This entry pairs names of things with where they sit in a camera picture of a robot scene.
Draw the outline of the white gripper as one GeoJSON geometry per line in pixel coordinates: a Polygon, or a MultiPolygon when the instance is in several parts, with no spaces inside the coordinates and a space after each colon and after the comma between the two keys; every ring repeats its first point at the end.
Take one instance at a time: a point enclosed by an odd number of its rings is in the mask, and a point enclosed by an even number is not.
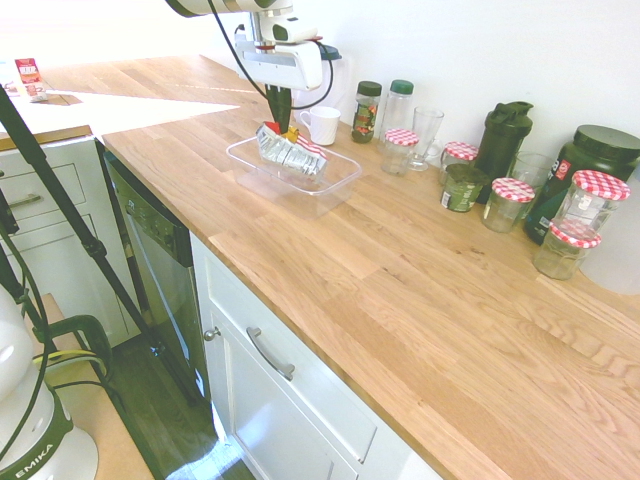
{"type": "Polygon", "coordinates": [[[289,130],[291,90],[314,90],[323,80],[319,47],[314,42],[276,44],[272,50],[259,50],[252,41],[237,41],[235,51],[252,80],[267,84],[265,95],[273,121],[280,133],[289,130]]]}

